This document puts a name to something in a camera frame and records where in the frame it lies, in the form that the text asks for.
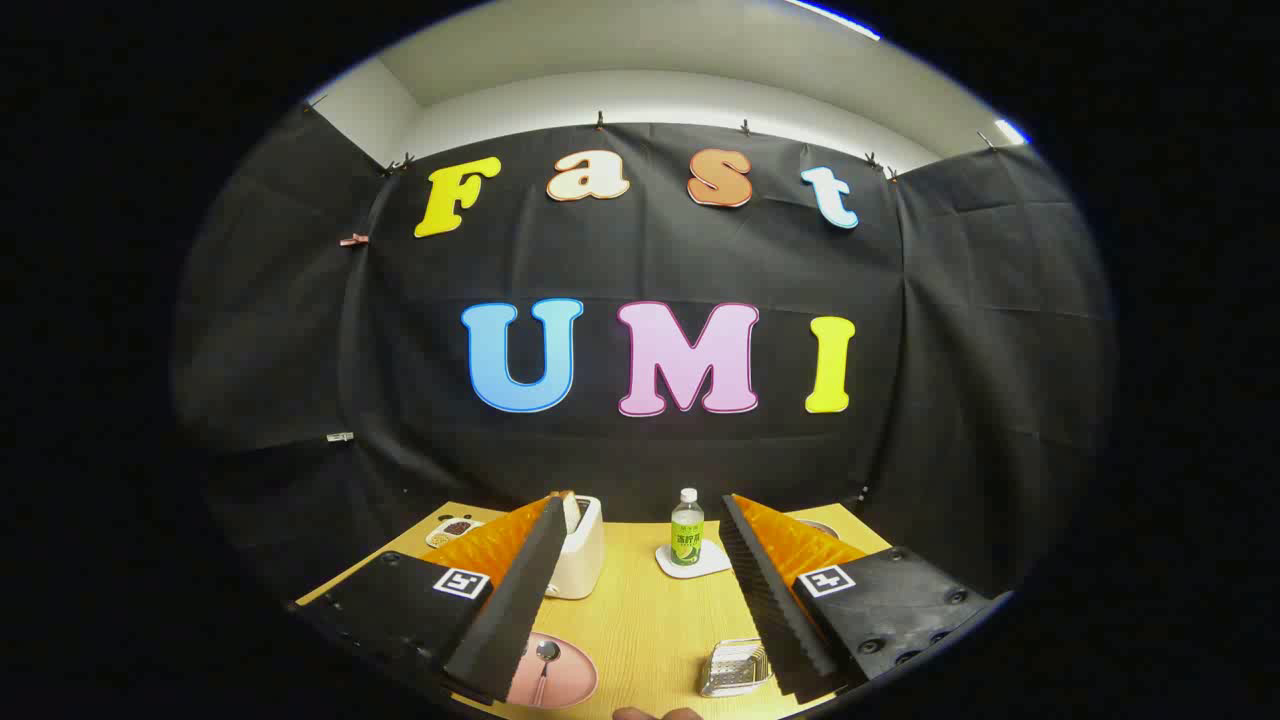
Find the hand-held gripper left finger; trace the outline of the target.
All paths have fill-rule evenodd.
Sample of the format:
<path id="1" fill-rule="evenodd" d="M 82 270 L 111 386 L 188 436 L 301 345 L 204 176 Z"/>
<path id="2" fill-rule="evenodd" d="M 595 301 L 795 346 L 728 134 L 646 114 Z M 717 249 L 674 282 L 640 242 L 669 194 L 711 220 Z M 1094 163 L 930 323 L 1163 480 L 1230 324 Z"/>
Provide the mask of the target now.
<path id="1" fill-rule="evenodd" d="M 492 705 L 524 664 L 575 527 L 567 489 L 511 512 L 447 505 L 298 597 L 291 614 L 398 685 Z"/>

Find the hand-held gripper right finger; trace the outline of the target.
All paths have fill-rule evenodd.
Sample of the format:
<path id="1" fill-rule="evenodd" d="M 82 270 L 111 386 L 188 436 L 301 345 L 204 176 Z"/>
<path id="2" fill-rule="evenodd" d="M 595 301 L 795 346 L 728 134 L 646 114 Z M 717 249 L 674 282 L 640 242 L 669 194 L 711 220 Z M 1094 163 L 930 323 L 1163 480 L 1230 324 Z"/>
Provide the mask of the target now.
<path id="1" fill-rule="evenodd" d="M 859 550 L 740 495 L 722 502 L 721 542 L 780 691 L 799 702 L 887 685 L 995 611 L 908 547 Z"/>

